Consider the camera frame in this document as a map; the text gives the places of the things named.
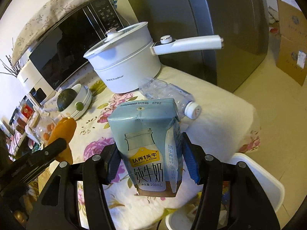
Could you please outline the milk carton 200ml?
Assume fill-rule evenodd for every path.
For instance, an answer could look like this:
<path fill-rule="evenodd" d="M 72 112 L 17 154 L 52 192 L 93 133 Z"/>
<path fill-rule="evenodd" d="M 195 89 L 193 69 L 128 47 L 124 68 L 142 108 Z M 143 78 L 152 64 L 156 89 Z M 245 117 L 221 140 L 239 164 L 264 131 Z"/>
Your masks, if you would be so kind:
<path fill-rule="evenodd" d="M 108 122 L 138 194 L 175 197 L 182 182 L 183 161 L 174 99 L 124 102 Z"/>

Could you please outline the clear plastic bottle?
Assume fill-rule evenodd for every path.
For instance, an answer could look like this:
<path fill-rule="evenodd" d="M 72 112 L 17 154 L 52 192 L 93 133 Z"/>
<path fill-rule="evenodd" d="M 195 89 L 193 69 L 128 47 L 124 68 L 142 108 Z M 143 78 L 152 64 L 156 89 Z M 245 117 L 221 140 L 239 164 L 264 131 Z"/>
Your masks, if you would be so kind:
<path fill-rule="evenodd" d="M 147 77 L 140 81 L 138 89 L 147 99 L 174 99 L 180 118 L 186 116 L 195 120 L 201 113 L 201 106 L 194 96 L 171 83 Z"/>

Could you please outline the white plastic trash bin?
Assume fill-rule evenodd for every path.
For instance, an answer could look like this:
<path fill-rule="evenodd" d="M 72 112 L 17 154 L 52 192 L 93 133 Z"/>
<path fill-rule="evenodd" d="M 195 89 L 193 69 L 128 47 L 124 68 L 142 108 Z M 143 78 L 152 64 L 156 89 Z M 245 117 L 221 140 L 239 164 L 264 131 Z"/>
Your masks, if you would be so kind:
<path fill-rule="evenodd" d="M 203 155 L 189 172 L 203 185 L 198 208 L 180 209 L 165 218 L 168 229 L 280 229 L 276 212 L 284 186 L 244 154 L 228 163 Z"/>

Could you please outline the glass jar with oranges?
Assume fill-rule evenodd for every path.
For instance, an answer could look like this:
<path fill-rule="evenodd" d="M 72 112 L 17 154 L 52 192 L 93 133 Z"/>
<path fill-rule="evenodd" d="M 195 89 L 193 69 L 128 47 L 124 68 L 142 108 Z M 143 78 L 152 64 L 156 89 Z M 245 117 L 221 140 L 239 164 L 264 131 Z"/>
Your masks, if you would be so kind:
<path fill-rule="evenodd" d="M 42 116 L 39 112 L 34 112 L 28 120 L 27 126 L 41 143 L 47 145 L 55 127 L 55 121 L 49 116 Z"/>

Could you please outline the red tea tin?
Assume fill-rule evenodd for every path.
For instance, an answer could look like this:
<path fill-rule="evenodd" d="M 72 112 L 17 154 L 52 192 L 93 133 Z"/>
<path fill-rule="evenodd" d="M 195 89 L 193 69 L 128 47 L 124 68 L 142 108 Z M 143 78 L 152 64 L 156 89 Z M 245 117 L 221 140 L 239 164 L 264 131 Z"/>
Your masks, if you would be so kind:
<path fill-rule="evenodd" d="M 30 119 L 31 116 L 33 115 L 34 110 L 32 107 L 30 107 L 30 105 L 28 105 L 27 103 L 24 103 L 22 105 L 21 108 L 21 114 L 26 118 L 26 119 Z"/>

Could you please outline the dark green squash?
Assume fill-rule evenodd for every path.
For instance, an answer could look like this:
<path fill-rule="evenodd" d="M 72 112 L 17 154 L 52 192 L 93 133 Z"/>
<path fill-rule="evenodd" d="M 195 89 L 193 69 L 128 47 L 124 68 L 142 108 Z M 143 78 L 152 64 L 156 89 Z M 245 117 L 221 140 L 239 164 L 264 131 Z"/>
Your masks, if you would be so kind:
<path fill-rule="evenodd" d="M 76 98 L 77 92 L 72 88 L 62 90 L 57 98 L 57 107 L 60 112 L 64 111 Z"/>

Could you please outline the stacked white ceramic bowls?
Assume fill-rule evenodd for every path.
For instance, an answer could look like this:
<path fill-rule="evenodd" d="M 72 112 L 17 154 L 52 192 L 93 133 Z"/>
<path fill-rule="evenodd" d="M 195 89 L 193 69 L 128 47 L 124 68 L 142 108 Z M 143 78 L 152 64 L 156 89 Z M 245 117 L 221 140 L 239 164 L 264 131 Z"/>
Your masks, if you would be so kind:
<path fill-rule="evenodd" d="M 74 85 L 72 89 L 77 92 L 77 96 L 64 111 L 60 112 L 60 114 L 63 117 L 71 117 L 78 120 L 89 108 L 92 101 L 92 92 L 87 86 L 81 84 Z"/>

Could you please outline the dry branches in vase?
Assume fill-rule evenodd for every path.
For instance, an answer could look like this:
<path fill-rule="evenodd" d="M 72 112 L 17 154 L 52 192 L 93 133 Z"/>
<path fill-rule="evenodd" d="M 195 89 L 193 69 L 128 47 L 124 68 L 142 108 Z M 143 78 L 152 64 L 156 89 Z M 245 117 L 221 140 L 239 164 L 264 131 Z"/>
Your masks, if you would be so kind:
<path fill-rule="evenodd" d="M 6 55 L 5 57 L 8 61 L 8 64 L 6 64 L 3 60 L 1 60 L 1 63 L 5 71 L 0 72 L 0 73 L 5 74 L 5 75 L 10 75 L 10 76 L 17 78 L 18 74 L 20 73 L 22 69 L 21 61 L 18 60 L 16 64 L 13 64 L 11 55 Z"/>

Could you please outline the black microwave oven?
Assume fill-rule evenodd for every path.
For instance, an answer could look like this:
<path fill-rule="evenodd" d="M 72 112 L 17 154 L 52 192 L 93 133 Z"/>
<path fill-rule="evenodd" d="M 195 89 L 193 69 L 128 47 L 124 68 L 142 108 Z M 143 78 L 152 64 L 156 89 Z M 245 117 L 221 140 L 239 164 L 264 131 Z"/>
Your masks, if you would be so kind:
<path fill-rule="evenodd" d="M 84 54 L 123 24 L 110 0 L 92 0 L 52 26 L 31 51 L 30 60 L 42 77 L 57 89 L 82 67 Z"/>

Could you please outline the lower cardboard box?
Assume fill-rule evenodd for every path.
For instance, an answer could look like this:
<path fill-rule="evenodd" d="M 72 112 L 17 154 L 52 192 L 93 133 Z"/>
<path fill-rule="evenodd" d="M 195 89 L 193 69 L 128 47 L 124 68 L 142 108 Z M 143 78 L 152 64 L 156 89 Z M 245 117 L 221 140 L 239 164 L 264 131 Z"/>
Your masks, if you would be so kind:
<path fill-rule="evenodd" d="M 282 36 L 276 66 L 303 86 L 306 79 L 306 45 Z"/>

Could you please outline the cardboard box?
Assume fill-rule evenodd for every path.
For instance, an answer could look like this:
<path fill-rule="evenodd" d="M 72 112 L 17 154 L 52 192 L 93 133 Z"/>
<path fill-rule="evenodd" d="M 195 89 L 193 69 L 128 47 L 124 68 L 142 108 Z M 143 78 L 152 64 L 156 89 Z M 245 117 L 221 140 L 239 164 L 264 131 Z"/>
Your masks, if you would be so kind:
<path fill-rule="evenodd" d="M 306 44 L 306 18 L 302 11 L 281 0 L 277 0 L 279 30 L 288 40 Z"/>
<path fill-rule="evenodd" d="M 306 79 L 306 45 L 282 36 L 276 66 L 303 86 Z"/>

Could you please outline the floral cloth microwave cover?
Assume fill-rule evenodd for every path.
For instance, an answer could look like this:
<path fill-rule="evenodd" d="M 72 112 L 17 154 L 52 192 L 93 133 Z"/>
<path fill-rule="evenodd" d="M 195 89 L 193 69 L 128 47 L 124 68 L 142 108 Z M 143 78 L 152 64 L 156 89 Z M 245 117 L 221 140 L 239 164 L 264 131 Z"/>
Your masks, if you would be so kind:
<path fill-rule="evenodd" d="M 36 12 L 20 31 L 12 52 L 12 65 L 51 26 L 65 15 L 90 0 L 49 0 Z"/>

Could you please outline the upper cardboard box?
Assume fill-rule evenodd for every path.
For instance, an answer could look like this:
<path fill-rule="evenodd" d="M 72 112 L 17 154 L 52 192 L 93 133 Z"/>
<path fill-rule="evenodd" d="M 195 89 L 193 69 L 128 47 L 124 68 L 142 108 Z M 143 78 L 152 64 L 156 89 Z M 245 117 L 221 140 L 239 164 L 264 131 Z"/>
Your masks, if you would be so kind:
<path fill-rule="evenodd" d="M 281 0 L 277 0 L 279 30 L 288 40 L 306 44 L 306 18 L 302 11 Z"/>

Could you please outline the grey double-door refrigerator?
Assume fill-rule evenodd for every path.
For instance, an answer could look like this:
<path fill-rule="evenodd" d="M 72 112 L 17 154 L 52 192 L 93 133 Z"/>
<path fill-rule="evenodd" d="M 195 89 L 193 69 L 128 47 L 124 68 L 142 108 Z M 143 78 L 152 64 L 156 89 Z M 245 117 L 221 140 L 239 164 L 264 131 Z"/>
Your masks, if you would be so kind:
<path fill-rule="evenodd" d="M 164 65 L 235 91 L 267 55 L 266 0 L 128 0 L 154 41 L 219 35 L 221 50 L 161 55 Z"/>

